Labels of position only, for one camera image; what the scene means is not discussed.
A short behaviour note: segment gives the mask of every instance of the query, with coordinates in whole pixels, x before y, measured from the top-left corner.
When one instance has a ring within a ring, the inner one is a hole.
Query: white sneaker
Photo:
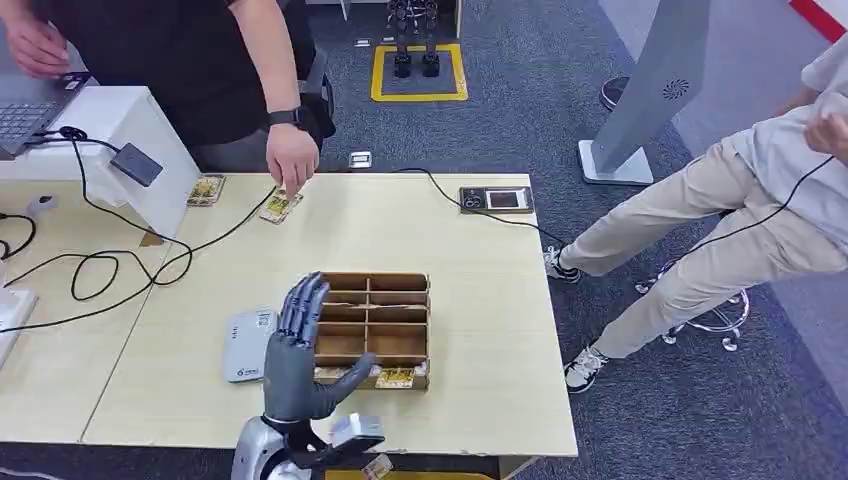
[[[565,283],[577,283],[583,276],[583,272],[576,268],[565,269],[559,266],[559,253],[561,249],[548,247],[542,252],[542,257],[545,259],[545,273],[551,278],[563,280]]]
[[[586,347],[565,366],[565,386],[569,394],[582,393],[595,383],[595,375],[609,358],[592,347]]]

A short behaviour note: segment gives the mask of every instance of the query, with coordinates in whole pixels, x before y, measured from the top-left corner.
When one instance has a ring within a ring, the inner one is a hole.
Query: standing display stand
[[[630,82],[595,140],[579,142],[583,179],[650,185],[641,148],[701,90],[710,0],[660,0]]]

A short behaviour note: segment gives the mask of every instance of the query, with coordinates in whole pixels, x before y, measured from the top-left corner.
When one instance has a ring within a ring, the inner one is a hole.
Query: wooden sorting box
[[[324,273],[324,279],[330,292],[318,324],[315,379],[332,383],[360,355],[373,352],[377,366],[359,388],[425,390],[429,384],[428,277],[420,273]],[[411,385],[397,387],[386,382],[387,369],[409,373],[394,370],[397,368],[411,370]]]

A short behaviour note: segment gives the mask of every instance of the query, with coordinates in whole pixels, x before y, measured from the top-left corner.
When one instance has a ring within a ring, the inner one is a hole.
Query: smartwatch
[[[279,110],[268,114],[268,125],[291,124],[304,132],[308,132],[307,123],[310,119],[310,112],[303,105],[294,110]]]

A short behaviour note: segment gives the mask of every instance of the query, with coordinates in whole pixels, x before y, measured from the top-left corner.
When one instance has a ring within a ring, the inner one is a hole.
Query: small display screen
[[[489,207],[518,208],[517,192],[489,192]]]

